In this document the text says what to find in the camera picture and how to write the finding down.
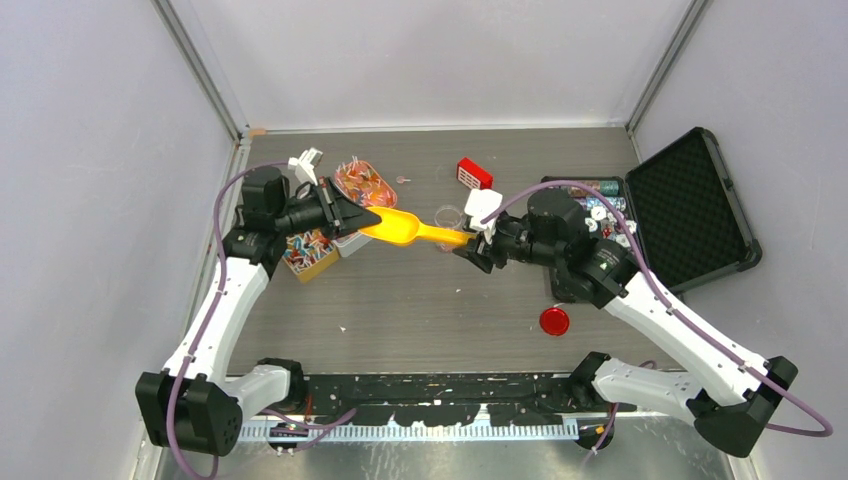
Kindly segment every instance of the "clear plastic container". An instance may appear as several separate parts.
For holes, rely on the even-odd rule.
[[[462,223],[465,221],[465,214],[453,205],[442,205],[436,210],[434,222],[437,227],[449,228],[451,230],[462,230]],[[440,252],[450,253],[454,248],[453,245],[447,243],[437,243],[436,248]]]

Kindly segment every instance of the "yellow scoop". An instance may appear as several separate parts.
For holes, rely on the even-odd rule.
[[[411,245],[419,238],[461,247],[474,238],[471,233],[425,225],[415,215],[394,208],[368,207],[368,210],[379,215],[383,221],[371,227],[360,228],[359,231],[400,247]]]

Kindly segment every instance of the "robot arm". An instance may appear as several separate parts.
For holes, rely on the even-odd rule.
[[[235,446],[244,418],[276,404],[284,410],[299,406],[307,387],[299,363],[264,359],[234,381],[226,369],[245,319],[268,286],[285,252],[286,237],[321,229],[337,238],[375,225],[380,217],[348,200],[325,178],[315,178],[311,149],[290,167],[304,178],[289,198],[288,179],[274,167],[258,168],[245,176],[241,187],[241,221],[223,239],[227,278],[220,300],[203,332],[203,320],[221,290],[221,265],[191,327],[180,346],[158,373],[144,372],[136,383],[136,399],[151,442],[167,446],[166,409],[176,372],[189,352],[191,363],[176,402],[174,432],[180,448],[224,456]],[[191,348],[193,342],[199,342]]]
[[[466,204],[468,228],[479,234],[455,254],[486,273],[508,260],[553,267],[560,285],[635,327],[687,370],[657,372],[592,352],[570,376],[572,396],[585,407],[621,402],[674,416],[693,424],[720,450],[747,456],[782,397],[681,323],[673,309],[783,388],[795,379],[797,368],[783,357],[766,361],[733,342],[657,281],[672,305],[665,307],[629,250],[589,236],[585,212],[564,191],[534,193],[524,217],[504,212],[483,222],[500,200],[496,192],[472,191]]]

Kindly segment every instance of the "ruler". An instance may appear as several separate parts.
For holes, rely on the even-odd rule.
[[[310,430],[308,437],[273,436],[271,429],[280,423],[277,419],[250,420],[244,423],[239,442],[305,442],[321,434],[321,430]],[[563,418],[557,425],[510,425],[493,427],[489,419],[475,419],[468,425],[427,427],[422,422],[404,427],[389,420],[387,425],[360,426],[342,425],[333,429],[321,442],[463,442],[463,441],[512,441],[512,440],[577,440],[577,420]]]

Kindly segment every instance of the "red lid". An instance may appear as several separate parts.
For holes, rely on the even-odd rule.
[[[568,314],[564,310],[557,307],[551,307],[541,315],[539,315],[539,326],[548,335],[560,336],[568,331],[571,322],[568,320]]]

